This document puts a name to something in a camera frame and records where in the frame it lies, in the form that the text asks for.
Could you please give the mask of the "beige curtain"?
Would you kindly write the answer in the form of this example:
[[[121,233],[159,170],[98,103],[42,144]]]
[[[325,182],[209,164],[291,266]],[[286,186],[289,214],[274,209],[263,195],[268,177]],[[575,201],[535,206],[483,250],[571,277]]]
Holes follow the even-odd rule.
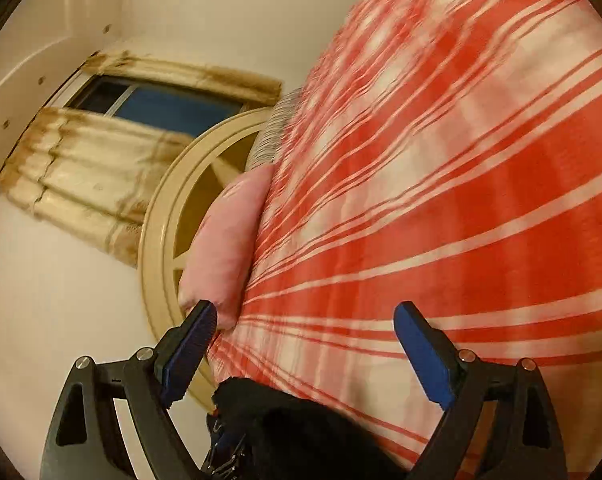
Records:
[[[283,88],[278,79],[245,70],[159,60],[130,51],[93,54],[80,66],[80,70],[91,75],[168,84],[262,106],[274,106]]]
[[[126,266],[144,215],[186,133],[85,110],[40,110],[6,159],[0,194]]]

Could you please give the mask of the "red plaid bed sheet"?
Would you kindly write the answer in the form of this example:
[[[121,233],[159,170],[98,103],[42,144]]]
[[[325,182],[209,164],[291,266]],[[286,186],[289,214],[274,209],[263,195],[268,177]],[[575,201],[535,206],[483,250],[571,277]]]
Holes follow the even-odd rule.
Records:
[[[217,380],[343,411],[401,462],[441,416],[394,335],[412,301],[529,358],[571,478],[602,458],[602,20],[586,0],[359,0],[281,144]]]

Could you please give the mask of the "beige left curtain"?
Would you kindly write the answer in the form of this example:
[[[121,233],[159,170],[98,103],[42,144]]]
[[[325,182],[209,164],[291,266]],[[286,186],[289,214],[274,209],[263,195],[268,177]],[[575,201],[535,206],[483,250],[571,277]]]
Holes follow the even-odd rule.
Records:
[[[144,215],[186,133],[85,110],[40,110],[6,159],[0,194],[126,266]]]

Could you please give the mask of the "beige right curtain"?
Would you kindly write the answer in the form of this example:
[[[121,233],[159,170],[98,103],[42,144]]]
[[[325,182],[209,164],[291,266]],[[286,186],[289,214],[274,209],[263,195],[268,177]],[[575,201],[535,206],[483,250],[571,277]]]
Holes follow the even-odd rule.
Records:
[[[262,106],[274,106],[283,88],[278,79],[245,70],[159,60],[130,51],[93,54],[80,66],[80,70],[91,75],[168,84]]]

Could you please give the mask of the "striped grey pillow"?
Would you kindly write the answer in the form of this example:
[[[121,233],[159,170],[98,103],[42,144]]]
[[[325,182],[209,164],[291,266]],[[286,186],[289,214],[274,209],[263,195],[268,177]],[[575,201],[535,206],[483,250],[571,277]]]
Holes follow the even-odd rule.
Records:
[[[245,167],[247,171],[275,162],[288,122],[291,121],[298,107],[301,92],[301,88],[290,91],[273,107],[271,116],[252,144]]]

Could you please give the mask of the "black pants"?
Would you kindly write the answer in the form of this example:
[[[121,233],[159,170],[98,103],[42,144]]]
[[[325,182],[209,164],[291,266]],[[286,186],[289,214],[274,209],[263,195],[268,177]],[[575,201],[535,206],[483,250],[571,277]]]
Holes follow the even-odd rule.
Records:
[[[351,419],[248,378],[224,380],[207,417],[209,479],[405,479]]]

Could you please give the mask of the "cream round headboard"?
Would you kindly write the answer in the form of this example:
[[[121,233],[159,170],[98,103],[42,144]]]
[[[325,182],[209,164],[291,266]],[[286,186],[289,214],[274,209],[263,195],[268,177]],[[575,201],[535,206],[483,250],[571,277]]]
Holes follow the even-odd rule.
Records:
[[[184,315],[177,295],[187,252],[216,197],[245,171],[269,107],[228,118],[186,146],[153,193],[144,215],[137,267],[153,336],[160,339]]]

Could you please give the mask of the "dark blue window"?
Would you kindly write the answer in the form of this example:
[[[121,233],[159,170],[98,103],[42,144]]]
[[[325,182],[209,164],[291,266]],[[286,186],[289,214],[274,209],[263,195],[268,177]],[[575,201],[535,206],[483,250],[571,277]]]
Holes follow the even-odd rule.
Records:
[[[66,107],[197,138],[220,122],[238,115],[247,104],[210,92],[169,84],[94,76]]]

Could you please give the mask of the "pink folded blanket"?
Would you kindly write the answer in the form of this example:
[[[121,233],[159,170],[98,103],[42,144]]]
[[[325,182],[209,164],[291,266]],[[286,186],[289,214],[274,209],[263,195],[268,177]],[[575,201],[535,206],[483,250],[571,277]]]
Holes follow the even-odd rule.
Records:
[[[179,280],[179,307],[189,312],[200,300],[212,302],[219,330],[231,330],[238,321],[273,172],[272,164],[262,164],[232,180],[190,244]]]

